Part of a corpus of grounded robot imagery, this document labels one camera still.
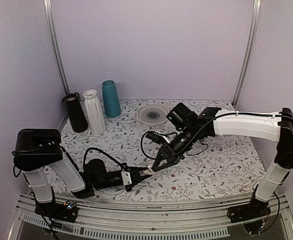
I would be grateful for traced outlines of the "white earbuds charging case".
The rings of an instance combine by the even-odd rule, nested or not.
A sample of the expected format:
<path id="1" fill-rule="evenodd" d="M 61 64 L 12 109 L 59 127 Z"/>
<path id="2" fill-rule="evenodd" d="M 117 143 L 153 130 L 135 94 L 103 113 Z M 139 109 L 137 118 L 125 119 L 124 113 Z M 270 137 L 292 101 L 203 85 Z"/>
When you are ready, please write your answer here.
<path id="1" fill-rule="evenodd" d="M 152 175 L 154 175 L 156 172 L 153 171 L 152 168 L 147 168 L 147 169 L 143 170 L 142 173 L 143 173 L 145 176 L 152 176 Z"/>

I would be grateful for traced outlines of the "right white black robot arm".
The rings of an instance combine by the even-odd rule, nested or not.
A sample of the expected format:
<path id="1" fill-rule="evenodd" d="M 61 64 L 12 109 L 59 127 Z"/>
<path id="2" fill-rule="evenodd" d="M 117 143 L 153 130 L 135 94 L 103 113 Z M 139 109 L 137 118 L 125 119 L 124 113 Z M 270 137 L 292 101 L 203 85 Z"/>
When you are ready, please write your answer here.
<path id="1" fill-rule="evenodd" d="M 249 218 L 256 218 L 264 211 L 264 203 L 293 169 L 293 114 L 289 108 L 280 112 L 254 113 L 207 107 L 196 114 L 178 103 L 166 117 L 180 133 L 171 141 L 158 133 L 147 134 L 148 139 L 161 145 L 153 165 L 148 167 L 150 174 L 177 164 L 196 141 L 206 137 L 235 135 L 277 143 L 273 163 L 245 206 Z"/>

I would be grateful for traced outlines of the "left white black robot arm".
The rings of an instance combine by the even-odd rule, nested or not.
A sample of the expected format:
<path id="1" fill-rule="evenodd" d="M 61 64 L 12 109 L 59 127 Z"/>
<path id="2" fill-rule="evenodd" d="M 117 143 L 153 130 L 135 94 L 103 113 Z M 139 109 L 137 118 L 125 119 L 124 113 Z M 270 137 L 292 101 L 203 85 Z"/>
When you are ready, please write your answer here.
<path id="1" fill-rule="evenodd" d="M 61 146 L 61 134 L 57 129 L 26 128 L 17 134 L 12 152 L 14 167 L 25 176 L 35 199 L 50 217 L 61 213 L 61 206 L 54 201 L 54 191 L 49 184 L 45 167 L 50 167 L 78 199 L 91 198 L 95 190 L 123 185 L 131 191 L 148 175 L 145 167 L 129 167 L 98 148 L 93 148 L 114 161 L 119 170 L 108 172 L 101 159 L 92 159 L 80 170 L 66 149 Z"/>

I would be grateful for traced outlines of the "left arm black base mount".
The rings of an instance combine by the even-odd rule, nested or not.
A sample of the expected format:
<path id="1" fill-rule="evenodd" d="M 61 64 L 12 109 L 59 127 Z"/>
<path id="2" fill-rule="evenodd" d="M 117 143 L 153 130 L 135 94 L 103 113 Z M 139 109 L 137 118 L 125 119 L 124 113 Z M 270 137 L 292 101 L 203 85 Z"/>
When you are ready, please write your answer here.
<path id="1" fill-rule="evenodd" d="M 37 198 L 35 201 L 35 213 L 42 217 L 47 217 L 51 220 L 59 220 L 69 223 L 75 223 L 78 211 L 77 203 L 75 201 L 67 200 L 63 203 L 57 203 L 53 197 L 52 201 L 47 203 L 40 203 Z"/>

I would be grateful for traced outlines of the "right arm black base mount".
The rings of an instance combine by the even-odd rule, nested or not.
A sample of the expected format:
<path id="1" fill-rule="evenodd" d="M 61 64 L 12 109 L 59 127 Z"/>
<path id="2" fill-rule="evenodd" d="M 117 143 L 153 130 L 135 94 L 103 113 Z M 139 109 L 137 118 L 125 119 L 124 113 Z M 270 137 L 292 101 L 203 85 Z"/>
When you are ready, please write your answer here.
<path id="1" fill-rule="evenodd" d="M 252 195 L 249 203 L 228 208 L 227 217 L 231 223 L 238 223 L 264 217 L 270 213 L 269 202 L 260 201 Z"/>

